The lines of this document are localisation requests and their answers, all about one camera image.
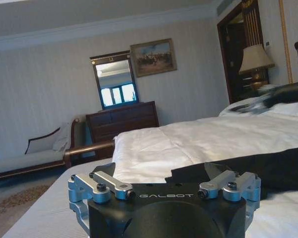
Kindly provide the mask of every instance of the wooden footboard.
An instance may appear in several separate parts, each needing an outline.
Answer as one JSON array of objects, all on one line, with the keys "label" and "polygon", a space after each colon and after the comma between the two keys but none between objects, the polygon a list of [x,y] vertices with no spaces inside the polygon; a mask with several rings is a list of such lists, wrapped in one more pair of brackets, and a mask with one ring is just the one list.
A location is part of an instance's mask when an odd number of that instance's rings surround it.
[{"label": "wooden footboard", "polygon": [[70,168],[72,166],[72,159],[71,159],[72,155],[80,155],[80,154],[90,152],[90,151],[95,151],[97,153],[97,150],[104,149],[104,148],[113,148],[114,149],[115,148],[114,140],[68,149],[65,151],[63,160],[64,160],[66,167]]}]

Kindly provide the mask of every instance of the framed painting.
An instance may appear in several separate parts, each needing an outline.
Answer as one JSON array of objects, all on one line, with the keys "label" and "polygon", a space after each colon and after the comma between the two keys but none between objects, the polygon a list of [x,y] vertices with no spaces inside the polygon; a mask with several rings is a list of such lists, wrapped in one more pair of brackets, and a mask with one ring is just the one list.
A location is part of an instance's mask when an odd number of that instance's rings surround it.
[{"label": "framed painting", "polygon": [[172,39],[130,46],[137,77],[177,69]]}]

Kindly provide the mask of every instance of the lamp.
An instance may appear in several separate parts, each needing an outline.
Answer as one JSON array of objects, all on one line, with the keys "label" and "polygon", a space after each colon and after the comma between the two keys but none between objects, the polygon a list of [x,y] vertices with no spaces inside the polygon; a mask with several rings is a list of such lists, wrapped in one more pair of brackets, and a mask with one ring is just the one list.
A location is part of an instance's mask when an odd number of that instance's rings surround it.
[{"label": "lamp", "polygon": [[274,67],[274,62],[268,57],[262,45],[254,45],[244,49],[242,66],[239,74],[252,73],[253,89],[266,84],[263,69]]}]

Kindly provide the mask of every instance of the wooden door frame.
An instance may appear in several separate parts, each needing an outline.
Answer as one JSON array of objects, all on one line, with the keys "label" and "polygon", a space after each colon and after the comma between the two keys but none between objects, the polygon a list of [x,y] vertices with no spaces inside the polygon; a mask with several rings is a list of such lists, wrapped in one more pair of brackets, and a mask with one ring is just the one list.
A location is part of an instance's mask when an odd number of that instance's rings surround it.
[{"label": "wooden door frame", "polygon": [[229,86],[229,78],[227,73],[227,66],[226,66],[226,55],[224,51],[224,45],[223,45],[223,38],[221,35],[221,29],[223,26],[227,25],[230,21],[232,21],[236,16],[238,16],[240,13],[242,13],[242,2],[240,2],[227,16],[225,16],[219,23],[218,23],[218,34],[220,39],[220,46],[221,46],[221,53],[222,53],[222,60],[224,65],[224,72],[225,72],[225,79],[226,79],[226,87],[227,87],[227,93],[229,98],[229,103],[232,103],[232,95],[230,92],[230,86]]}]

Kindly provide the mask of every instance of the patterned rug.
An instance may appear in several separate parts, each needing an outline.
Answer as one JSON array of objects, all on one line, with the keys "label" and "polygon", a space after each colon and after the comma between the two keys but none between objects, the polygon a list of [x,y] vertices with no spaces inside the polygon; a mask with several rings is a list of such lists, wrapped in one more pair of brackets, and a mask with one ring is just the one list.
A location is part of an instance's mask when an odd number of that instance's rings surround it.
[{"label": "patterned rug", "polygon": [[0,215],[7,212],[7,210],[11,207],[19,206],[32,200],[37,200],[43,193],[45,193],[46,190],[48,190],[49,187],[50,185],[39,185],[18,192],[17,194],[4,199],[0,203]]},{"label": "patterned rug", "polygon": [[0,238],[64,171],[53,168],[0,180]]}]

